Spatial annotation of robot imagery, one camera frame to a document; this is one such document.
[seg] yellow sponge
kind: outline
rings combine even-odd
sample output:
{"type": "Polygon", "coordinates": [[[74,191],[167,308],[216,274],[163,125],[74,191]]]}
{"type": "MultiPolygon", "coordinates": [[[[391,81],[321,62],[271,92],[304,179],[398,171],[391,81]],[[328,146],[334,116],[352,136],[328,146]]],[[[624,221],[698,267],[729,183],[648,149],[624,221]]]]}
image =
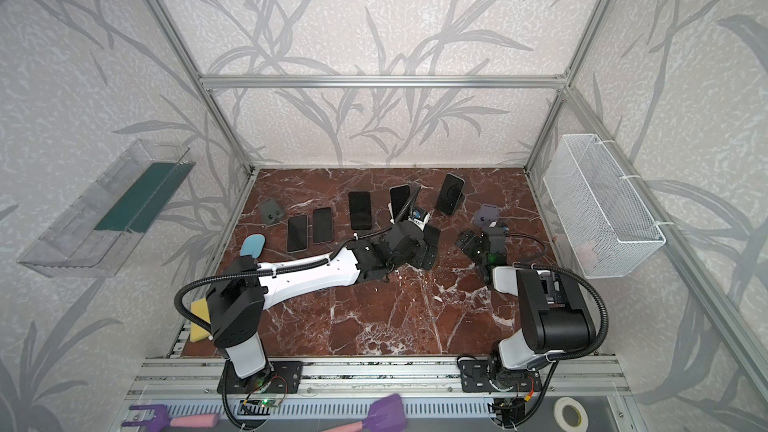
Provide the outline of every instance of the yellow sponge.
{"type": "MultiPolygon", "coordinates": [[[[193,314],[197,315],[197,317],[203,319],[204,321],[210,324],[210,315],[208,314],[208,302],[205,300],[205,298],[192,302],[192,306],[190,307],[190,310],[192,311],[193,314]]],[[[208,331],[206,331],[201,326],[197,324],[192,324],[192,328],[190,329],[190,342],[202,341],[203,339],[208,338],[209,335],[210,334],[208,333],[208,331]]]]}

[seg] light blue oval object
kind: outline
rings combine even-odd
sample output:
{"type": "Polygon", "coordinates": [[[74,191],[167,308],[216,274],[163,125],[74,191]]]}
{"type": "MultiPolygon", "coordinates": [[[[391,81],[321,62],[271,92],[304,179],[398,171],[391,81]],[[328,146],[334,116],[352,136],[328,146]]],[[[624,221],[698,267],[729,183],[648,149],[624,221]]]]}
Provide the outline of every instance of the light blue oval object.
{"type": "Polygon", "coordinates": [[[240,256],[250,255],[253,258],[258,258],[264,249],[264,242],[266,239],[261,234],[248,235],[243,241],[243,246],[240,247],[240,256]]]}

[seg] transparent container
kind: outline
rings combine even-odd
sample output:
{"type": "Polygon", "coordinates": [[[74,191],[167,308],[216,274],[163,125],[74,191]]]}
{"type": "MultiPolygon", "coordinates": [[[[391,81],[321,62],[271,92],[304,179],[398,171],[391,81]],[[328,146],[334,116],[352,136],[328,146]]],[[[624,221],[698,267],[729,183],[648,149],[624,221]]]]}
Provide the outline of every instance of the transparent container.
{"type": "Polygon", "coordinates": [[[113,277],[194,165],[188,151],[137,140],[19,263],[49,277],[113,277]]]}
{"type": "Polygon", "coordinates": [[[595,134],[562,136],[544,184],[587,278],[623,277],[666,243],[595,134]]]}

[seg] leaf pattern wallpaper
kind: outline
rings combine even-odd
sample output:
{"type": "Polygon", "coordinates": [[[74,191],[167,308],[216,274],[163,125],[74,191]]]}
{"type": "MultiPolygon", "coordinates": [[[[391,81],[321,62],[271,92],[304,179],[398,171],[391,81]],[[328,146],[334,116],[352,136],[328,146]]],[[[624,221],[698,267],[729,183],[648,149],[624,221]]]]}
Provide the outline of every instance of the leaf pattern wallpaper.
{"type": "MultiPolygon", "coordinates": [[[[765,0],[618,0],[577,88],[612,131],[758,339],[768,344],[768,12],[765,0]]],[[[533,170],[534,188],[566,110],[533,170]]],[[[545,216],[571,264],[557,214],[545,216]]],[[[768,413],[663,252],[595,281],[652,430],[768,430],[768,413]]]]}
{"type": "MultiPolygon", "coordinates": [[[[281,75],[562,74],[595,1],[164,0],[203,73],[281,75]]],[[[554,92],[215,95],[255,163],[521,166],[554,92]]]]}
{"type": "Polygon", "coordinates": [[[246,175],[140,0],[0,0],[0,430],[103,430],[246,175]],[[16,261],[135,139],[197,165],[117,276],[16,261]]]}

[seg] pink handle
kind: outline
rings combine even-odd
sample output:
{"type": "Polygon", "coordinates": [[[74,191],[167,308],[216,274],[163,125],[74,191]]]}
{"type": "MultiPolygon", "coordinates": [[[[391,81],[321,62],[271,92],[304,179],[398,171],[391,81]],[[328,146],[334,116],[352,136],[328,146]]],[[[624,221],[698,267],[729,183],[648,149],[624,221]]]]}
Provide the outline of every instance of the pink handle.
{"type": "Polygon", "coordinates": [[[360,430],[362,430],[362,421],[340,425],[339,427],[333,427],[332,429],[324,430],[323,432],[360,432],[360,430]]]}
{"type": "Polygon", "coordinates": [[[216,427],[216,424],[218,423],[218,414],[187,415],[187,417],[170,419],[171,427],[196,427],[203,429],[207,427],[216,427]]]}

